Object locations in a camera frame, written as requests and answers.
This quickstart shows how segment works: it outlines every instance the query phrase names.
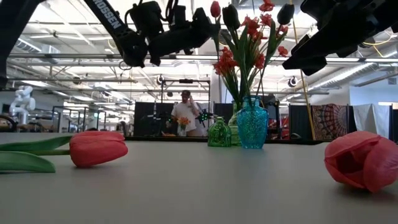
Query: ceiling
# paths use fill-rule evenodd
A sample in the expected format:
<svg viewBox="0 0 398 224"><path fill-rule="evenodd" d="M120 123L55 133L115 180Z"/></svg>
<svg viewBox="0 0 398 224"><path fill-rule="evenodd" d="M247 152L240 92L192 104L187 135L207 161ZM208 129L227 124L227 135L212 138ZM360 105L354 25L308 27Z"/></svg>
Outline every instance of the ceiling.
<svg viewBox="0 0 398 224"><path fill-rule="evenodd" d="M115 10L120 12L120 15L131 8L133 3L136 1L120 1L120 0L108 0L109 3L114 7ZM162 8L162 13L165 11L166 0L157 1ZM228 5L230 1L220 0L221 7ZM246 15L254 17L259 15L258 5L262 0L254 1L255 13L253 13L252 1L240 0L240 6L238 6L240 21L243 21ZM272 12L273 17L276 17L280 6L287 1L275 1L277 5ZM298 6L302 1L294 1L295 5ZM206 14L210 15L210 5L212 0L179 0L180 5L187 7L186 15L187 19L192 18L192 9L203 7ZM132 20L128 18L130 28L135 29ZM297 37L300 39L305 34L313 34L317 30L314 28L315 20L310 16L304 14L296 7L295 13L295 25L297 31ZM289 33L287 38L281 45L287 49L291 49L295 45L295 35L293 31L293 25L289 25ZM93 15L88 9L84 0L48 0L38 6L34 15L31 17L30 22L23 31L23 40L36 46L40 45L51 45L57 49L58 53L63 54L118 54L118 50L109 44L109 34L105 28L100 24L99 20ZM391 37L391 31L380 33L376 36L376 42L381 43L390 39L390 42L378 46L379 50L388 48L394 44L395 37ZM26 53L25 51L14 48L13 53ZM359 52L355 53L355 57L367 57L375 55L376 50L374 48L359 49ZM216 55L216 49L212 40L209 40L202 47L195 50L196 55ZM213 73L213 66L209 61L206 60L195 60L195 61L179 61L179 60L168 60L162 62L159 67L146 66L145 68L133 68L129 71L123 71L118 67L118 60L72 60L72 59L60 59L64 65L68 66L54 66L50 71L49 64L39 59L23 59L13 58L12 61L26 67L16 67L16 72L9 72L9 75L16 77L26 77L21 75L22 72L26 74L33 74L36 77L48 78L51 75L53 78L73 78L82 77L90 79L103 79L103 80L114 80L116 78L123 80L136 80L136 82L83 82L81 84L73 84L71 82L52 82L47 83L51 86L57 86L59 88L74 88L74 89L90 89L94 86L105 86L113 89L127 89L127 90L142 90L142 92L123 92L120 91L124 96L134 101L154 101L159 99L158 93L144 93L147 90L158 90L160 86L156 84L156 78L161 74L163 77L169 80L179 80L182 78L191 78L196 80L209 80L210 75ZM79 63L87 63L84 67L79 66ZM337 64L327 66L323 70L311 76L313 83L316 80L320 80L323 77L335 72L345 65ZM293 76L299 80L299 70L284 70L279 63L273 63L266 68L264 75L264 91L282 91L288 89L287 80ZM196 100L206 101L208 99L208 84L202 83L201 85L194 84L181 84L174 83L174 85L168 86L169 91L178 92L189 88L191 90L202 91L194 93L193 97ZM64 91L67 95L75 95L77 91ZM84 92L85 96L92 98L102 98L98 92L92 93L90 91ZM173 101L178 100L178 94L174 94L173 97L165 96L165 99Z"/></svg>

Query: white table surface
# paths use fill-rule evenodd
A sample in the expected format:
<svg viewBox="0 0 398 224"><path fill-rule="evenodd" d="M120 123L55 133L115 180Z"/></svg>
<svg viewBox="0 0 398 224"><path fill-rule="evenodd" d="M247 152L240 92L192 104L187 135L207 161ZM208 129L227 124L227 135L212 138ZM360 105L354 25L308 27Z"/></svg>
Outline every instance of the white table surface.
<svg viewBox="0 0 398 224"><path fill-rule="evenodd" d="M0 133L0 143L54 136ZM398 223L398 184L368 194L334 182L326 144L126 144L127 156L92 169L55 156L56 174L0 174L0 224Z"/></svg>

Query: man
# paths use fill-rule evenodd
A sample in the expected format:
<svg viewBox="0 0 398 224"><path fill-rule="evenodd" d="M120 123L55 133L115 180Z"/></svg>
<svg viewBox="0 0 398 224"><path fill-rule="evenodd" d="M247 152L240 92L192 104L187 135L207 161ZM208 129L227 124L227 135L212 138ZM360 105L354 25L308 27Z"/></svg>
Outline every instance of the man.
<svg viewBox="0 0 398 224"><path fill-rule="evenodd" d="M172 118L174 121L177 121L179 118L188 118L191 123L187 125L185 132L187 136L197 136L195 118L199 116L199 110L197 109L196 103L194 102L189 90L182 91L181 98L182 102L175 105L173 108Z"/></svg>

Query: wall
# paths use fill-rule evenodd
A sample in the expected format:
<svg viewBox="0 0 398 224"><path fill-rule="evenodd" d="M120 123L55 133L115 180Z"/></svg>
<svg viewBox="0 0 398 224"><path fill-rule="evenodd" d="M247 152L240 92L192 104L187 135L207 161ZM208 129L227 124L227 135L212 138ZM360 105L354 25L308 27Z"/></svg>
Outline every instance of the wall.
<svg viewBox="0 0 398 224"><path fill-rule="evenodd" d="M36 101L36 109L52 110L53 106L63 106L63 100L57 95L45 95L41 92L34 91L32 97ZM0 91L0 106L10 105L15 99L15 93L12 91Z"/></svg>
<svg viewBox="0 0 398 224"><path fill-rule="evenodd" d="M339 90L329 90L329 95L313 95L310 97L310 104L325 105L334 103L337 105L347 105L350 103L349 86L344 85Z"/></svg>
<svg viewBox="0 0 398 224"><path fill-rule="evenodd" d="M371 80L385 75L385 72L376 72L359 80L355 80L352 85ZM379 102L398 102L398 85L388 85L387 80L382 80L370 85L349 89L350 101L352 105L378 104Z"/></svg>

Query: blue glass vase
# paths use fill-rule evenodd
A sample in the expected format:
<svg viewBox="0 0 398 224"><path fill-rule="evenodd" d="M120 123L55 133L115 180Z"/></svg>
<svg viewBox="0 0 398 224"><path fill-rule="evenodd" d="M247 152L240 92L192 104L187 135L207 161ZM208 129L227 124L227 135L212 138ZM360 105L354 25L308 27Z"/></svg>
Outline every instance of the blue glass vase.
<svg viewBox="0 0 398 224"><path fill-rule="evenodd" d="M245 97L243 108L238 111L236 116L242 147L262 149L267 137L268 111L260 107L260 97Z"/></svg>

